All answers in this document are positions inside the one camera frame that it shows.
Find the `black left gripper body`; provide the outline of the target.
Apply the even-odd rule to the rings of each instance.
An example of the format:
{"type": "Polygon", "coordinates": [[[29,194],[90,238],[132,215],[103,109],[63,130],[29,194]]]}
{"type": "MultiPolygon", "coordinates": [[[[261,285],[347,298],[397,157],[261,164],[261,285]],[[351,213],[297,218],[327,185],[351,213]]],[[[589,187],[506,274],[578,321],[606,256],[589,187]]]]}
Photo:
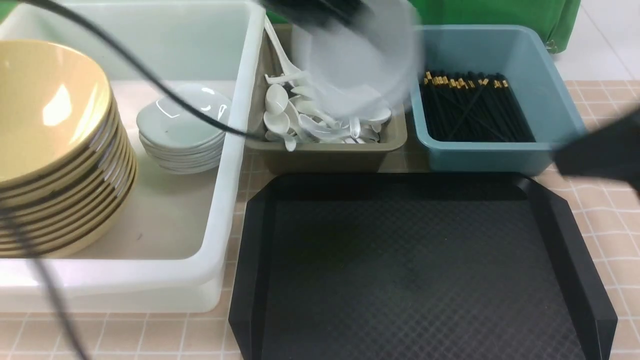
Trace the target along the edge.
{"type": "Polygon", "coordinates": [[[299,27],[325,27],[332,22],[350,27],[370,11],[363,0],[259,0],[258,4],[299,27]]]}

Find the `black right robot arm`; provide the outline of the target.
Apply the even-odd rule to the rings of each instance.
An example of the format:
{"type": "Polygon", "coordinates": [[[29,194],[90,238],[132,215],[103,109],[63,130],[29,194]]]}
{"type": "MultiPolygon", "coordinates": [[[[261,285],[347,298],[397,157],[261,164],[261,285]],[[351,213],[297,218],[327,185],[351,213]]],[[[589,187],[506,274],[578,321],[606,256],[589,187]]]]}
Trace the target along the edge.
{"type": "Polygon", "coordinates": [[[640,109],[560,146],[551,158],[563,176],[624,182],[640,191],[640,109]]]}

